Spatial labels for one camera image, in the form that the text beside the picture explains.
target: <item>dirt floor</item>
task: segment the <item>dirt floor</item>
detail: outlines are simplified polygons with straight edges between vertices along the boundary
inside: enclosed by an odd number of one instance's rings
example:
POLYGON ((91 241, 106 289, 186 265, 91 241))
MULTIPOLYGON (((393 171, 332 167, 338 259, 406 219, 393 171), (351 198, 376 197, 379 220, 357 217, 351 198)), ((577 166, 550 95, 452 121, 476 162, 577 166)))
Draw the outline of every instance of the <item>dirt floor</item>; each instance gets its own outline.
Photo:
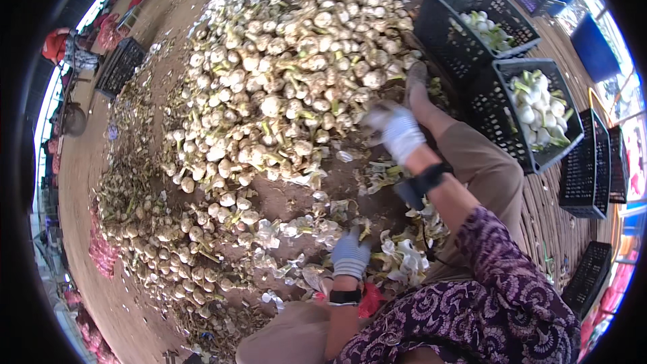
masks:
MULTIPOLYGON (((119 0, 113 12, 123 14, 129 1, 119 0)), ((167 59, 160 61, 155 69, 151 89, 159 93, 160 101, 166 98, 166 91, 170 89, 162 85, 161 78, 169 71, 178 75, 184 69, 182 46, 205 1, 144 0, 141 4, 144 16, 131 35, 146 49, 164 38, 176 40, 172 53, 167 59)), ((413 7, 420 2, 421 0, 412 0, 409 5, 413 7)), ((558 33, 550 31, 553 26, 549 20, 535 19, 535 22, 542 28, 540 34, 544 37, 538 55, 555 58, 562 70, 569 73, 569 85, 573 84, 571 90, 577 91, 578 108, 585 109, 587 101, 583 93, 590 79, 586 72, 582 73, 581 63, 578 60, 573 61, 572 54, 568 53, 568 48, 573 50, 572 46, 558 33)), ((84 296, 85 306, 122 364, 162 363, 162 352, 168 349, 177 350, 181 358, 185 358, 188 352, 180 347, 184 339, 173 319, 163 317, 157 307, 148 302, 148 296, 139 294, 132 279, 123 274, 121 263, 118 262, 115 266, 115 277, 108 280, 99 274, 87 253, 90 228, 89 194, 105 168, 108 144, 105 136, 108 101, 98 95, 91 105, 92 87, 92 82, 79 83, 75 90, 74 100, 80 102, 91 114, 87 129, 81 137, 65 139, 59 177, 60 220, 72 275, 84 296)), ((379 156, 380 151, 377 152, 372 155, 373 158, 379 156)), ((332 158, 323 168, 336 174, 335 177, 324 180, 323 190, 333 199, 356 200, 359 214, 371 218, 374 231, 401 227, 406 207, 399 202, 393 202, 395 195, 391 189, 381 190, 371 198, 357 197, 357 185, 349 178, 358 166, 358 162, 346 164, 332 158)), ((527 245, 531 257, 543 271, 547 271, 549 267, 544 258, 544 242, 546 254, 554 257, 557 268, 566 256, 569 261, 565 266, 573 270, 590 239, 608 241, 611 237, 608 225, 603 224, 603 227, 599 227, 595 222, 572 220, 569 214, 559 209, 559 172, 559 166, 555 166, 542 176, 528 177, 524 190, 526 202, 522 218, 527 245)), ((293 185, 277 185, 259 178, 255 179, 253 187, 258 191, 259 199, 263 199, 260 212, 269 220, 280 218, 285 221, 303 215, 311 206, 311 200, 308 199, 311 193, 309 190, 297 189, 293 185)), ((287 258, 295 258, 295 251, 303 251, 308 257, 318 253, 318 249, 307 248, 302 237, 290 242, 284 240, 274 256, 277 261, 281 259, 284 262, 287 258)), ((284 299, 288 295, 298 297, 303 293, 296 287, 286 287, 278 281, 269 280, 265 284, 278 290, 279 296, 284 299)))
MULTIPOLYGON (((130 0, 119 0, 113 12, 124 14, 130 0)), ((162 37, 177 39, 175 50, 181 50, 188 30, 197 20, 205 0, 144 0, 141 4, 144 17, 138 22, 133 36, 148 49, 162 37)), ((95 52, 104 52, 98 45, 95 52)), ((169 69, 183 70, 177 57, 169 57, 176 63, 164 65, 169 69)), ((82 74, 91 77, 91 73, 82 74)), ((81 103, 86 112, 91 101, 93 82, 79 83, 74 100, 81 103)), ((108 101, 97 95, 85 133, 79 138, 66 138, 61 158, 60 220, 63 228, 63 243, 70 269, 84 304, 97 327, 122 364, 163 363, 162 353, 177 350, 182 359, 188 352, 180 345, 184 338, 175 330, 172 318, 163 318, 162 313, 140 295, 132 279, 123 274, 121 263, 115 265, 115 277, 106 279, 96 270, 88 255, 90 243, 90 215, 88 212, 91 189, 96 185, 105 168, 108 101)))

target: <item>purple patterned shirt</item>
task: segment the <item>purple patterned shirt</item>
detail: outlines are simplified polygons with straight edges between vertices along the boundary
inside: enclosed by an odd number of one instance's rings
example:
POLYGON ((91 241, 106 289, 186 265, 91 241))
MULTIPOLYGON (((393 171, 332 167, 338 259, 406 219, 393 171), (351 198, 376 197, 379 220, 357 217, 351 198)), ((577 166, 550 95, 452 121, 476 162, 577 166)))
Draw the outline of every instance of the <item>purple patterned shirt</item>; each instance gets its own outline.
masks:
POLYGON ((329 363, 394 363, 422 346, 456 364, 577 361, 578 320, 493 213, 474 209, 456 246, 474 280, 399 295, 329 363))

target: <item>work glove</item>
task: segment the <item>work glove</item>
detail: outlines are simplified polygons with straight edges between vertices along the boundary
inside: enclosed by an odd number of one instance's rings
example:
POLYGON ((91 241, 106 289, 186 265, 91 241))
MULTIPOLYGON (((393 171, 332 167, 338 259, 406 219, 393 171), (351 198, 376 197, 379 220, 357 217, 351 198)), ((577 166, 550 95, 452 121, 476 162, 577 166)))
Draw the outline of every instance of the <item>work glove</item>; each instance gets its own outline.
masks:
POLYGON ((371 244, 368 240, 360 244, 359 239, 360 229, 356 226, 350 232, 345 232, 337 241, 331 257, 335 268, 333 277, 343 274, 355 277, 357 280, 363 278, 371 259, 371 244))
POLYGON ((373 105, 362 119, 362 125, 381 133, 379 142, 401 166, 417 147, 427 142, 411 111, 393 101, 373 105))

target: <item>white glove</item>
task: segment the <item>white glove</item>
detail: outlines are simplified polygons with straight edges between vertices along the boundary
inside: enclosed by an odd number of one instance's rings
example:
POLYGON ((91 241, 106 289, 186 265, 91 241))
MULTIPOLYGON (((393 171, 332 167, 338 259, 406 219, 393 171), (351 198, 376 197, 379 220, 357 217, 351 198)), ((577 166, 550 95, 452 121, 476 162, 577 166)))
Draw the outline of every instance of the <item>white glove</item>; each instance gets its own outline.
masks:
POLYGON ((411 111, 392 101, 373 105, 362 123, 382 133, 382 143, 398 165, 404 165, 409 155, 427 142, 411 111))

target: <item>black wrist strap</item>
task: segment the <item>black wrist strap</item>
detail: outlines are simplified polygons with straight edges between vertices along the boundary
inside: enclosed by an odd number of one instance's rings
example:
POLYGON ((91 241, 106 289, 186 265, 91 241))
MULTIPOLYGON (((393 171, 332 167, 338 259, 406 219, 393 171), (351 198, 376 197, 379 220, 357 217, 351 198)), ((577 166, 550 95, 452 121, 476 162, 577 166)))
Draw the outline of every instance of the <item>black wrist strap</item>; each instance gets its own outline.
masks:
POLYGON ((431 165, 424 172, 416 177, 406 179, 394 186, 395 192, 416 211, 425 208, 422 198, 429 190, 442 183, 442 174, 450 172, 451 169, 444 165, 431 165))
POLYGON ((359 288, 355 291, 330 291, 329 300, 336 304, 357 303, 362 300, 362 292, 359 288))

